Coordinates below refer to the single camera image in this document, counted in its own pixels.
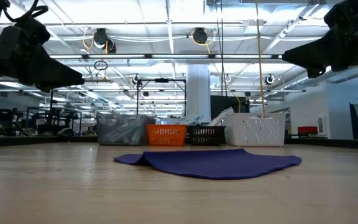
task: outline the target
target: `white column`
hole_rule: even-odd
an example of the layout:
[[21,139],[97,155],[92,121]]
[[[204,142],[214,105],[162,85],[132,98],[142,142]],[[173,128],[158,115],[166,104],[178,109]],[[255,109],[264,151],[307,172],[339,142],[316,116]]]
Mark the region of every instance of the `white column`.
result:
[[203,115],[200,122],[211,121],[208,65],[187,65],[187,116]]

